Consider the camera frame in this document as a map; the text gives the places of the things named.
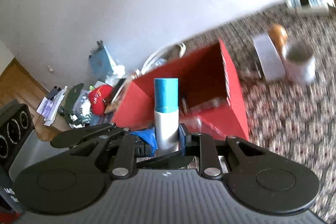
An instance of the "white cable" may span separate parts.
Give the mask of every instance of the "white cable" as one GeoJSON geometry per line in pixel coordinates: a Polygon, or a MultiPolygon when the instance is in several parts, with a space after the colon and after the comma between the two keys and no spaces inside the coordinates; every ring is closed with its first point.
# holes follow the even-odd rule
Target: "white cable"
{"type": "Polygon", "coordinates": [[[142,66],[141,74],[144,75],[161,56],[163,56],[166,52],[168,52],[172,47],[176,45],[179,45],[181,48],[179,53],[179,58],[181,58],[185,54],[186,50],[186,46],[184,45],[184,43],[179,42],[172,45],[164,46],[158,49],[156,52],[152,53],[151,56],[147,58],[147,60],[142,66]]]}

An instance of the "patterned carpet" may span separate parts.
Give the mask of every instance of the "patterned carpet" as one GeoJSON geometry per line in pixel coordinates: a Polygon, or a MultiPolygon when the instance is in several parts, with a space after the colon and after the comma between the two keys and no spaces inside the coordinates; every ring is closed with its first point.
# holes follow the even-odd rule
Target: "patterned carpet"
{"type": "Polygon", "coordinates": [[[312,211],[327,223],[336,221],[336,14],[297,17],[284,5],[232,21],[185,42],[187,53],[221,37],[236,68],[249,66],[251,38],[272,23],[290,38],[304,39],[315,50],[316,79],[300,87],[287,81],[241,82],[250,141],[312,169],[320,193],[312,211]]]}

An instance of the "white bottle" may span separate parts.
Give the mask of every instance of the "white bottle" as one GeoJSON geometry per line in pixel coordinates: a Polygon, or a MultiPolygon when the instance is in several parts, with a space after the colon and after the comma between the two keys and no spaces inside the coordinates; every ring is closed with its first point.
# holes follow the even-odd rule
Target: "white bottle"
{"type": "Polygon", "coordinates": [[[155,78],[155,135],[157,155],[179,150],[179,107],[177,78],[155,78]]]}

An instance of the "white mug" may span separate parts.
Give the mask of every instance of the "white mug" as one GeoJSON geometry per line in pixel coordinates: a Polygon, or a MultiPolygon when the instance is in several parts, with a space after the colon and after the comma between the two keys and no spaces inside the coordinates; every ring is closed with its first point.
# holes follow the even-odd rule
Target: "white mug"
{"type": "Polygon", "coordinates": [[[288,42],[282,47],[283,65],[289,80],[306,85],[315,78],[315,56],[311,46],[288,42]]]}

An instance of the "cardboard box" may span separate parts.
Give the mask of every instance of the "cardboard box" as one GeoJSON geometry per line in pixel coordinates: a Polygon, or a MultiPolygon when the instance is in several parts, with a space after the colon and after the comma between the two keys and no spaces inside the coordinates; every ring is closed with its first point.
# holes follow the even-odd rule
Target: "cardboard box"
{"type": "Polygon", "coordinates": [[[212,134],[214,139],[236,135],[248,140],[245,104],[236,68],[220,39],[135,79],[112,121],[131,129],[153,122],[154,78],[170,77],[178,78],[179,96],[186,99],[194,114],[197,112],[204,123],[219,131],[212,134]],[[214,98],[220,104],[209,108],[214,98]]]}

